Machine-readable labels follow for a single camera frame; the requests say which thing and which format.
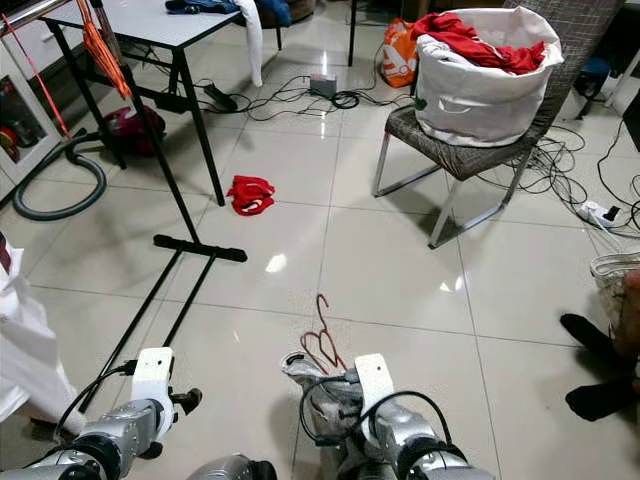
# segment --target vacuum hose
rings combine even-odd
[[[51,152],[49,152],[44,160],[42,160],[42,162],[40,162],[40,164],[36,168],[34,168],[31,173],[27,175],[27,177],[16,188],[16,192],[13,196],[13,207],[16,209],[16,212],[30,220],[36,220],[38,222],[49,222],[70,217],[72,215],[75,215],[76,213],[82,212],[84,209],[93,205],[107,188],[107,177],[96,162],[83,157],[79,153],[75,153],[73,150],[76,145],[80,143],[93,142],[96,140],[100,140],[100,134],[98,132],[87,133],[87,131],[82,128],[76,135],[73,136],[71,140],[61,143]],[[86,168],[93,174],[94,177],[96,177],[97,183],[95,188],[89,195],[87,195],[87,197],[85,197],[80,202],[69,207],[61,208],[59,210],[42,212],[28,207],[24,203],[24,194],[27,190],[27,187],[29,186],[29,183],[31,183],[31,181],[33,181],[33,179],[40,172],[42,172],[45,168],[56,161],[62,154],[62,152],[65,153],[67,160],[69,160],[71,163],[79,167]]]

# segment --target power strip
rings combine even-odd
[[[619,211],[620,209],[616,206],[606,209],[593,200],[587,200],[580,205],[580,210],[578,212],[580,213],[580,217],[584,220],[590,222],[593,220],[593,217],[595,217],[604,228],[611,228],[613,227],[613,222],[615,221],[616,215],[618,215]]]

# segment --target orange bag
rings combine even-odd
[[[382,75],[394,88],[411,84],[418,64],[416,41],[411,40],[413,23],[394,19],[384,32]]]

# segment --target white fabric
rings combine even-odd
[[[530,73],[474,65],[429,35],[418,37],[416,110],[424,132],[451,145],[494,147],[515,142],[529,128],[544,98],[554,65],[562,63],[560,39],[547,21],[523,7],[451,10],[495,46],[545,42],[545,59]]]
[[[247,47],[251,81],[256,87],[262,86],[262,24],[254,0],[232,0],[242,12],[247,25]]]
[[[44,307],[20,276],[22,250],[11,248],[10,272],[0,265],[0,422],[29,401],[57,421],[76,396],[58,356],[56,335],[47,326]],[[73,411],[65,423],[79,433],[83,415]]]

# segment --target black sock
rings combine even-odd
[[[629,377],[576,388],[567,394],[565,400],[576,415],[593,422],[638,401],[632,382]]]
[[[560,317],[560,323],[573,338],[610,368],[627,372],[635,367],[635,362],[618,355],[613,348],[611,339],[586,318],[566,313]]]

